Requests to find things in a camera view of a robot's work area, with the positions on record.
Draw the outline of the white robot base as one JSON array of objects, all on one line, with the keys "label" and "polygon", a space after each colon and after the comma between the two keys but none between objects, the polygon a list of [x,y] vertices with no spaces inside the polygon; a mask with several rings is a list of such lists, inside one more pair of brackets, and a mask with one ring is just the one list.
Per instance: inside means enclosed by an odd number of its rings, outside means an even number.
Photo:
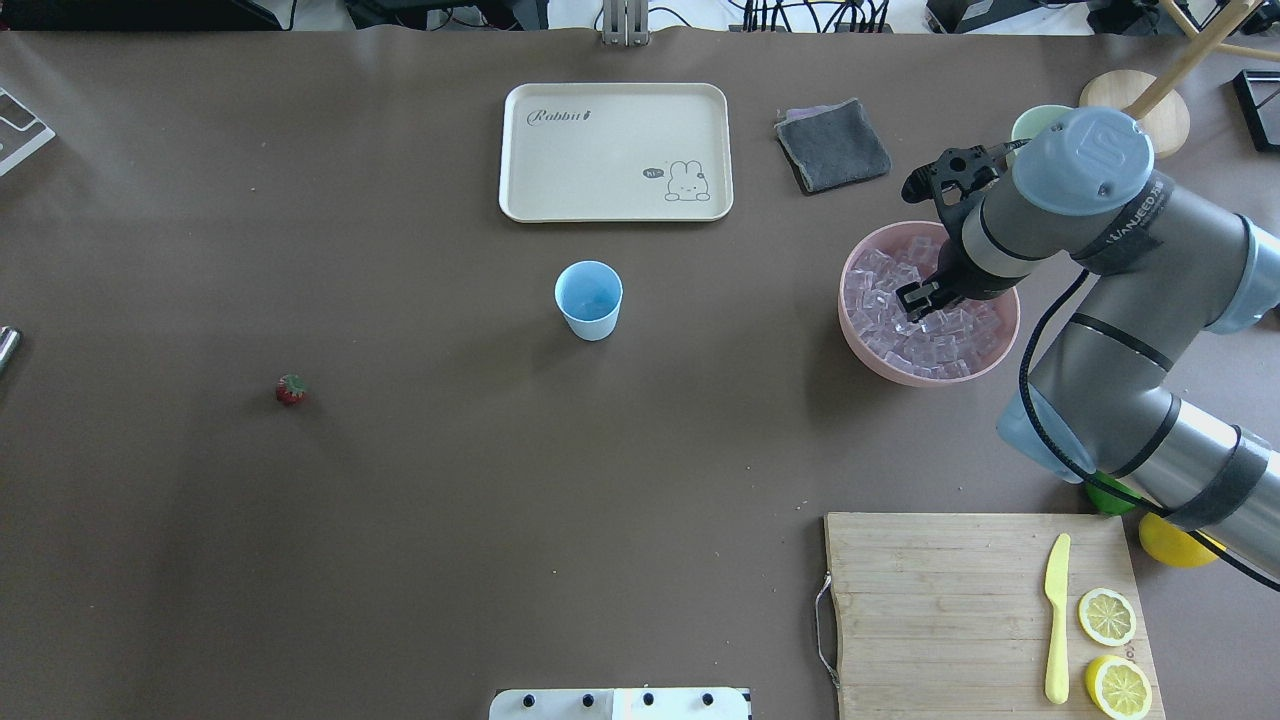
[{"label": "white robot base", "polygon": [[489,719],[751,719],[750,691],[733,687],[507,689]]}]

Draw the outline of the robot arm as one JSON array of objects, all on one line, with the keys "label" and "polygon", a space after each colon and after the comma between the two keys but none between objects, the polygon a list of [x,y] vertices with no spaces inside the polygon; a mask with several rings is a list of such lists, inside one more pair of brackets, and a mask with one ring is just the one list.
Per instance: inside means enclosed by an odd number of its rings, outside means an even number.
[{"label": "robot arm", "polygon": [[1155,169],[1148,135],[1112,108],[1078,108],[1012,145],[948,149],[902,186],[934,202],[938,269],[905,284],[910,319],[992,300],[1066,252],[1092,288],[1025,356],[998,433],[1070,482],[1103,473],[1184,532],[1277,577],[1277,452],[1165,388],[1202,332],[1230,334],[1277,305],[1277,240]]}]

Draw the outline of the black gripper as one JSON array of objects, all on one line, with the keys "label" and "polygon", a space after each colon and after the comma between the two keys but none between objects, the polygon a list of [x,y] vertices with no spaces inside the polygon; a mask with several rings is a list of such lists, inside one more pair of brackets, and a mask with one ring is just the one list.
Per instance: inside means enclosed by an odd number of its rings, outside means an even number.
[{"label": "black gripper", "polygon": [[902,199],[911,204],[931,200],[947,233],[936,270],[923,282],[906,283],[895,291],[911,323],[960,302],[956,291],[1006,290],[1006,279],[982,269],[963,242],[965,220],[977,211],[987,186],[1001,176],[1000,158],[997,149],[984,146],[947,149],[905,181]]}]

